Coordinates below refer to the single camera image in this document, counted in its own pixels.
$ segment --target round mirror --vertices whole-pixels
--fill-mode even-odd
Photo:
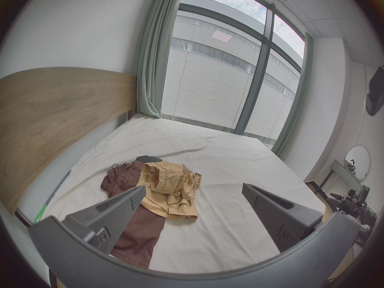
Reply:
[[[364,146],[352,147],[345,157],[345,167],[362,181],[369,170],[369,154]]]

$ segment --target cloud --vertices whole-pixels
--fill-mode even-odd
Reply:
[[[233,7],[257,21],[265,24],[266,7],[255,0],[214,0]],[[274,32],[286,41],[301,57],[304,54],[304,42],[301,38],[280,18],[275,16]]]

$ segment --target curtain fold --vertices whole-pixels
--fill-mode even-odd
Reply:
[[[284,124],[283,129],[279,137],[276,140],[275,145],[272,147],[271,151],[280,157],[282,152],[285,150],[287,143],[289,142],[292,133],[295,129],[295,125],[299,118],[300,112],[303,109],[303,104],[305,100],[305,95],[308,87],[308,82],[310,79],[310,72],[312,68],[312,57],[313,57],[313,39],[306,32],[305,33],[305,47],[304,47],[304,59],[303,67],[301,69],[299,85],[297,87],[296,97],[292,103],[291,111],[288,115],[288,118]]]
[[[137,40],[132,70],[137,76],[137,112],[161,117],[172,30],[180,0],[152,0]]]

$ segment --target green object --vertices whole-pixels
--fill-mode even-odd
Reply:
[[[37,214],[35,221],[34,221],[35,224],[41,220],[41,217],[42,217],[46,207],[47,207],[47,205],[44,204],[43,208],[41,208],[40,212]]]
[[[275,145],[271,149],[271,151],[274,152],[276,156],[278,156],[279,158],[281,157],[281,153],[285,150],[287,143],[292,136],[292,133],[295,129],[295,125],[299,118],[300,112],[303,108],[305,95],[308,87],[308,81],[310,79],[310,72],[312,68],[312,57],[313,57],[313,39],[306,32],[303,67],[301,68],[301,75],[299,79],[299,85],[296,91],[296,97],[295,97],[295,100],[293,101],[291,111],[284,124],[284,127],[281,130]]]
[[[161,117],[170,41],[180,0],[152,0],[141,28],[132,72],[137,75],[137,112]]]

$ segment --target window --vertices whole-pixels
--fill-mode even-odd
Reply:
[[[264,32],[266,7],[254,0],[182,0],[182,3],[190,4],[188,12],[181,7],[176,16],[162,117],[225,132],[236,130],[237,134],[259,139],[271,149],[299,85],[304,54],[302,36],[274,14],[273,49],[259,61],[261,47],[268,45],[267,38],[257,33]],[[253,36],[238,22],[254,30]],[[258,65],[264,69],[265,64],[262,76],[258,71],[254,78]],[[242,111],[252,82],[261,84],[260,92],[255,96],[249,121],[243,122],[239,131],[238,121],[244,116]]]

